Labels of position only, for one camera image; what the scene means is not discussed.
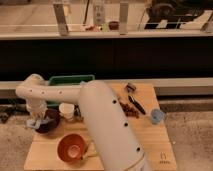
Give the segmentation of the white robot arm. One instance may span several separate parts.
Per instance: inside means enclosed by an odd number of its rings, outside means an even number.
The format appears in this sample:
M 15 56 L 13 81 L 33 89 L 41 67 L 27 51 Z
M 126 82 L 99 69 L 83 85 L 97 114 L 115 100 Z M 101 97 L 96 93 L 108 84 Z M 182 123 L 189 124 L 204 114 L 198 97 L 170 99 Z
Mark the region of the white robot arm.
M 105 171 L 153 171 L 129 124 L 118 97 L 104 81 L 47 86 L 38 74 L 28 76 L 15 90 L 38 110 L 39 101 L 77 104 Z

